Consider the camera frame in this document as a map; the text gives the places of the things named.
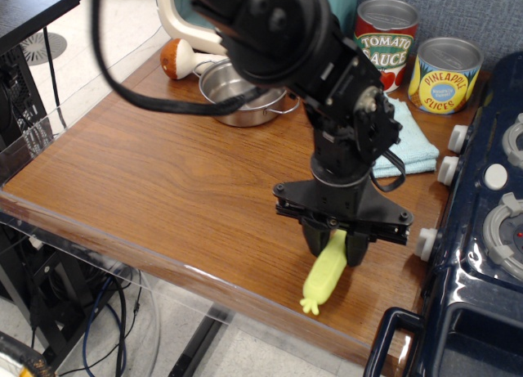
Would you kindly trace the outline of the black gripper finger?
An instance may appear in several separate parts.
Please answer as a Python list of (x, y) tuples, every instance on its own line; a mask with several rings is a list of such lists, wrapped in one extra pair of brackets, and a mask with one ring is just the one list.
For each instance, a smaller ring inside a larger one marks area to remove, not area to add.
[(346, 261), (349, 267), (357, 267), (363, 262), (369, 242), (368, 234), (355, 232), (346, 235)]
[(302, 234), (310, 252), (318, 257), (324, 250), (336, 227), (329, 227), (319, 222), (303, 221)]

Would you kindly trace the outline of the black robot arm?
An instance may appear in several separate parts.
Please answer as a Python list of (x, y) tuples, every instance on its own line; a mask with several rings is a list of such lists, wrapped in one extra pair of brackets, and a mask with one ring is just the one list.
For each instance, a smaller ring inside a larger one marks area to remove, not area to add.
[(238, 74), (300, 97), (313, 128), (310, 181), (275, 186), (276, 209), (295, 218), (319, 255), (330, 233), (346, 232), (347, 263), (361, 264), (376, 240), (405, 244), (413, 215), (386, 197), (373, 175), (380, 157), (401, 166), (391, 147), (400, 123), (381, 75), (342, 32), (328, 0), (190, 0), (210, 21)]

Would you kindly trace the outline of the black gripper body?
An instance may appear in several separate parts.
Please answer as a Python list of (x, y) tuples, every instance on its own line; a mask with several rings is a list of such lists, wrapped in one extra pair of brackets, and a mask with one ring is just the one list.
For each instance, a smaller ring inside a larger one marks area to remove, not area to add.
[(319, 222), (346, 233), (364, 233), (370, 242), (385, 240), (404, 245), (413, 214), (381, 194), (367, 178), (354, 186), (336, 187), (318, 180), (277, 184), (278, 214)]

